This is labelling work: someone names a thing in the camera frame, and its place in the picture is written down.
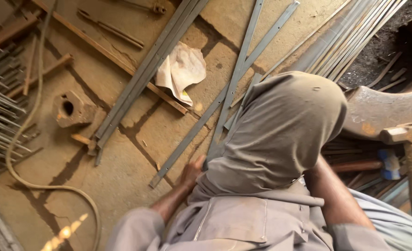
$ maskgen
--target rusty metal block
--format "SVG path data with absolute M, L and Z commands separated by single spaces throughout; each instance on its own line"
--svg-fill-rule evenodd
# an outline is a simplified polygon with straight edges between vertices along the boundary
M 63 128 L 91 124 L 96 110 L 97 106 L 84 93 L 68 91 L 54 99 L 53 115 Z
M 389 145 L 412 143 L 412 123 L 386 128 L 381 131 L 380 138 Z

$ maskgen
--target white paper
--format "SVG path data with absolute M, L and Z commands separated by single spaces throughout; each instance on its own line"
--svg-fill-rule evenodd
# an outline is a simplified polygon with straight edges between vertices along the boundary
M 199 49 L 178 42 L 156 72 L 156 85 L 171 89 L 181 102 L 192 106 L 193 102 L 184 90 L 206 78 L 206 62 Z

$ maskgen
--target person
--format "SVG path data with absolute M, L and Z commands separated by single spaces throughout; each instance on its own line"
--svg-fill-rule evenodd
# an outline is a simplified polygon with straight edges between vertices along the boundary
M 292 71 L 248 95 L 237 123 L 208 156 L 208 170 L 201 171 L 204 156 L 186 165 L 167 195 L 119 221 L 106 250 L 390 250 L 320 155 L 346 116 L 340 88 Z

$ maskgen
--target concrete floor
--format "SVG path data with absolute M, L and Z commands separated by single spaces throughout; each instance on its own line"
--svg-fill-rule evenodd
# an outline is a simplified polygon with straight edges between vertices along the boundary
M 266 0 L 251 43 L 253 49 L 271 25 L 286 9 L 290 0 Z M 265 49 L 238 84 L 239 97 L 254 72 L 264 73 L 295 44 L 315 29 L 337 9 L 343 0 L 302 0 L 293 16 Z M 183 166 L 207 152 L 218 111 L 202 128 L 156 189 L 148 183 L 177 144 L 206 111 L 230 80 L 244 32 L 255 0 L 210 0 L 181 39 L 190 47 L 201 49 L 207 64 L 207 77 L 186 89 L 194 101 L 182 116 L 172 106 L 145 90 L 109 140 L 102 163 L 94 167 L 87 148 L 70 138 L 75 129 L 62 129 L 51 116 L 53 98 L 67 90 L 84 91 L 97 105 L 110 109 L 130 76 L 103 55 L 88 46 L 68 29 L 53 21 L 48 36 L 45 65 L 60 55 L 70 53 L 75 63 L 47 79 L 43 105 L 36 118 L 41 136 L 30 143 L 44 150 L 16 166 L 25 180 L 36 184 L 70 185 L 82 189 L 96 201 L 101 213 L 103 250 L 115 222 L 128 210 L 149 206 L 171 189 Z M 60 0 L 58 12 L 99 44 L 137 68 L 148 52 L 123 43 L 75 14 L 82 1 Z M 116 3 L 102 2 L 102 19 L 152 44 L 164 29 L 179 0 L 166 1 L 167 14 L 155 17 Z M 284 71 L 316 39 L 313 37 L 276 71 Z M 0 174 L 0 214 L 10 225 L 27 251 L 40 250 L 65 225 L 82 214 L 89 217 L 61 249 L 87 251 L 92 248 L 94 217 L 89 205 L 70 192 L 30 191 L 8 173 Z

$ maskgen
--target rubber hose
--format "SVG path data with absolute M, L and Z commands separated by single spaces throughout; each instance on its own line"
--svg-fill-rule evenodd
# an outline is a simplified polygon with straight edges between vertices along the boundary
M 41 37 L 40 37 L 40 43 L 39 43 L 39 48 L 38 48 L 38 92 L 37 92 L 37 97 L 35 99 L 35 104 L 32 108 L 31 113 L 29 116 L 26 118 L 24 121 L 23 125 L 21 128 L 18 130 L 18 132 L 15 134 L 13 137 L 11 143 L 9 144 L 8 150 L 6 151 L 6 166 L 9 170 L 9 173 L 14 177 L 16 180 L 18 180 L 20 183 L 23 185 L 32 188 L 32 189 L 42 189 L 42 190 L 68 190 L 72 191 L 75 193 L 80 194 L 83 198 L 85 198 L 88 203 L 91 205 L 91 208 L 94 211 L 94 216 L 96 218 L 96 237 L 94 240 L 94 245 L 93 245 L 93 250 L 96 251 L 97 247 L 99 245 L 100 241 L 100 232 L 101 232 L 101 224 L 100 224 L 100 215 L 99 215 L 99 210 L 97 209 L 96 203 L 93 201 L 91 197 L 89 197 L 84 191 L 81 191 L 80 189 L 70 187 L 70 186 L 42 186 L 42 185 L 35 185 L 32 183 L 27 182 L 26 180 L 23 180 L 13 169 L 12 166 L 12 151 L 15 145 L 15 142 L 19 139 L 20 135 L 24 132 L 24 130 L 27 128 L 28 124 L 32 121 L 32 118 L 34 117 L 35 113 L 38 110 L 38 107 L 40 106 L 41 103 L 41 94 L 43 90 L 43 50 L 45 47 L 45 34 L 46 30 L 49 26 L 49 22 L 51 20 L 52 14 L 54 12 L 55 6 L 57 4 L 58 0 L 54 1 L 53 6 L 51 7 L 50 11 L 48 12 L 45 22 L 43 24 L 43 28 L 41 31 Z

